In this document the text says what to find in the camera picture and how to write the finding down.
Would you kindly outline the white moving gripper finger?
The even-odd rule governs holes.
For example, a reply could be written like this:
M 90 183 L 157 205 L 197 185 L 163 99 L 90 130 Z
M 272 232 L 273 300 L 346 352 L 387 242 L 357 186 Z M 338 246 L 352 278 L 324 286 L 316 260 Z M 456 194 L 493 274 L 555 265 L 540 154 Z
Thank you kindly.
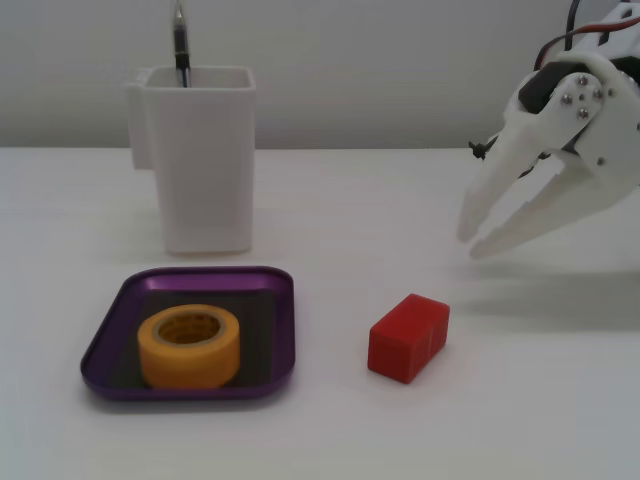
M 505 112 L 505 125 L 487 154 L 478 176 L 468 187 L 457 226 L 457 238 L 467 243 L 478 234 L 482 223 L 498 200 L 530 168 L 541 154 L 540 145 L 527 128 L 529 122 L 513 97 Z M 557 151 L 565 166 L 583 165 L 572 154 Z

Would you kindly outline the white fixed gripper finger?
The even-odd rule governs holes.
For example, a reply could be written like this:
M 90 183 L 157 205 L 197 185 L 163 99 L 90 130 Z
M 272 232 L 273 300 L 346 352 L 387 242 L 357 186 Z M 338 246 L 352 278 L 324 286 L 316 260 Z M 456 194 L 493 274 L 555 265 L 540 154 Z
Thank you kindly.
M 501 254 L 578 220 L 604 211 L 639 185 L 639 165 L 626 170 L 567 164 L 506 222 L 478 241 L 474 259 Z

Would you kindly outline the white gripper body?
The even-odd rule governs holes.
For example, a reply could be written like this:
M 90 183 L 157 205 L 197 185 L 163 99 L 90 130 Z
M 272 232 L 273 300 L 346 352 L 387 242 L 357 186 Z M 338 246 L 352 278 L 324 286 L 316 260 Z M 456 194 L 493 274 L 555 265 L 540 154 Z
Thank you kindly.
M 540 153 L 565 151 L 592 173 L 639 183 L 639 59 L 566 53 L 518 91 Z

